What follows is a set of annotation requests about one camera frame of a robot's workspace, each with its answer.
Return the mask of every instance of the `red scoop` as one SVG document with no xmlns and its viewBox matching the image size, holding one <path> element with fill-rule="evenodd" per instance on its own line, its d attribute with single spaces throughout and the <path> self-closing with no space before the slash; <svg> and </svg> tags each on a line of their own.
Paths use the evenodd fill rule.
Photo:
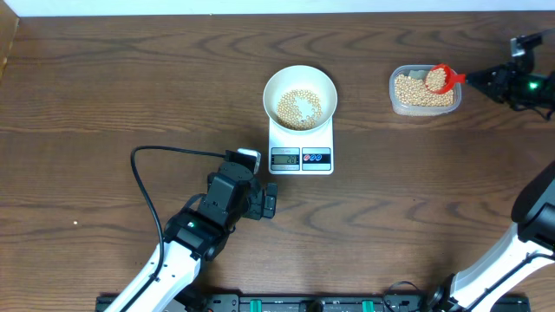
<svg viewBox="0 0 555 312">
<path fill-rule="evenodd" d="M 441 88 L 437 91 L 432 91 L 432 90 L 429 89 L 428 90 L 429 92 L 432 92 L 432 93 L 435 93 L 435 94 L 444 94 L 447 91 L 451 90 L 454 87 L 455 83 L 465 83 L 465 81 L 467 80 L 466 75 L 456 74 L 449 66 L 447 66 L 445 64 L 436 65 L 430 71 L 436 70 L 438 68 L 443 68 L 443 70 L 445 70 L 445 74 L 447 74 L 445 76 L 445 86 L 443 86 L 443 88 Z"/>
</svg>

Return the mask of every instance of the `wood grain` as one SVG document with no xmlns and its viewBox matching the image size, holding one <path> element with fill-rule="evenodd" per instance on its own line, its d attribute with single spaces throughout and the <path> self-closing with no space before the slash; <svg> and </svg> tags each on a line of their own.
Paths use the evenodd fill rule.
<svg viewBox="0 0 555 312">
<path fill-rule="evenodd" d="M 552 12 L 23 19 L 0 88 L 0 307 L 90 311 L 100 293 L 121 291 L 157 240 L 131 149 L 267 153 L 262 92 L 292 64 L 322 68 L 338 87 L 336 171 L 277 177 L 263 163 L 277 216 L 241 220 L 197 284 L 431 289 L 503 234 L 519 191 L 555 156 L 555 123 L 467 87 L 453 114 L 403 117 L 389 76 L 411 63 L 487 68 L 509 59 L 511 37 L 550 27 Z M 554 51 L 553 41 L 538 49 L 538 71 L 555 68 Z M 164 223 L 218 165 L 138 160 Z M 553 286 L 549 267 L 515 291 L 550 311 Z"/>
</svg>

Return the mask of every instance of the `white backdrop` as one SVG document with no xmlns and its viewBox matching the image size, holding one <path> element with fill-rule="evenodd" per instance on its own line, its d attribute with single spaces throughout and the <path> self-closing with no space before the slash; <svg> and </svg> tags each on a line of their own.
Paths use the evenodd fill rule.
<svg viewBox="0 0 555 312">
<path fill-rule="evenodd" d="M 553 0 L 4 0 L 19 16 L 555 10 Z"/>
</svg>

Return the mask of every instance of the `digital kitchen scale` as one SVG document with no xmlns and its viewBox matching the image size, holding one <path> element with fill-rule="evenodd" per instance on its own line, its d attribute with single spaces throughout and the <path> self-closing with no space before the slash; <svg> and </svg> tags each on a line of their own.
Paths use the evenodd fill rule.
<svg viewBox="0 0 555 312">
<path fill-rule="evenodd" d="M 287 133 L 270 120 L 268 164 L 272 174 L 331 174 L 333 123 L 305 135 Z"/>
<path fill-rule="evenodd" d="M 309 105 L 306 97 L 298 97 L 299 94 L 312 94 L 310 98 L 316 99 L 317 104 Z M 337 91 L 331 79 L 321 70 L 309 66 L 284 68 L 270 78 L 263 99 L 264 110 L 270 117 L 270 173 L 331 174 L 334 170 L 331 116 L 337 107 Z M 291 99 L 295 99 L 294 104 L 291 104 Z M 288 108 L 284 108 L 284 101 L 290 101 Z M 293 122 L 310 122 L 306 130 L 295 130 L 291 124 L 286 126 L 287 122 L 291 122 L 291 110 L 295 109 L 298 110 L 293 116 L 298 114 L 299 117 L 298 120 L 293 119 Z"/>
</svg>

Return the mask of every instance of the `white scale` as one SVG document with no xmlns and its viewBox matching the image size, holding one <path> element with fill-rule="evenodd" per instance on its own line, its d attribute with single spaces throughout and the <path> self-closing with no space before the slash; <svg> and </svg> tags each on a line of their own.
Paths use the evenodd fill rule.
<svg viewBox="0 0 555 312">
<path fill-rule="evenodd" d="M 277 107 L 291 90 L 309 90 L 320 100 L 322 116 L 315 127 L 296 131 L 278 125 Z M 333 81 L 321 70 L 296 65 L 278 71 L 264 88 L 264 110 L 270 117 L 268 169 L 272 174 L 319 174 L 333 172 L 333 122 L 337 91 Z M 299 102 L 301 115 L 313 114 L 308 103 Z"/>
<path fill-rule="evenodd" d="M 287 133 L 270 120 L 268 164 L 272 174 L 331 174 L 333 123 L 328 120 L 314 133 Z"/>
</svg>

